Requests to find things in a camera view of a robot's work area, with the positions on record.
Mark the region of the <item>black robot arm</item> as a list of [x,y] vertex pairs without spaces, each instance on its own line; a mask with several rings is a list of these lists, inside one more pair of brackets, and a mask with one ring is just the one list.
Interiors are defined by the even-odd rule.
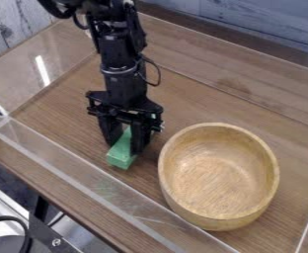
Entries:
[[133,0],[76,0],[76,12],[86,17],[96,51],[102,56],[100,71],[106,89],[90,91],[88,114],[99,121],[109,144],[114,145],[131,127],[131,153],[141,154],[151,142],[151,135],[162,130],[163,106],[149,97],[145,55],[147,33],[142,27]]

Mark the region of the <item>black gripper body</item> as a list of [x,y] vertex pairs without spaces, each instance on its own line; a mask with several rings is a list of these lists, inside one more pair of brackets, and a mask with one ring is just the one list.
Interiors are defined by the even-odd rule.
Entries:
[[142,122],[149,130],[162,131],[163,106],[149,98],[147,67],[102,68],[104,91],[88,91],[88,114],[102,121],[115,120],[131,125]]

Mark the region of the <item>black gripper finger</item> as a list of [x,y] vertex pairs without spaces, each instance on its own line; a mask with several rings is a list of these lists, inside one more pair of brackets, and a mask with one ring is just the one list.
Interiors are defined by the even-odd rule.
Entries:
[[104,115],[98,117],[98,121],[106,142],[114,146],[125,133],[123,124],[114,117]]
[[150,122],[133,122],[131,131],[131,151],[134,155],[138,155],[151,143],[153,125]]

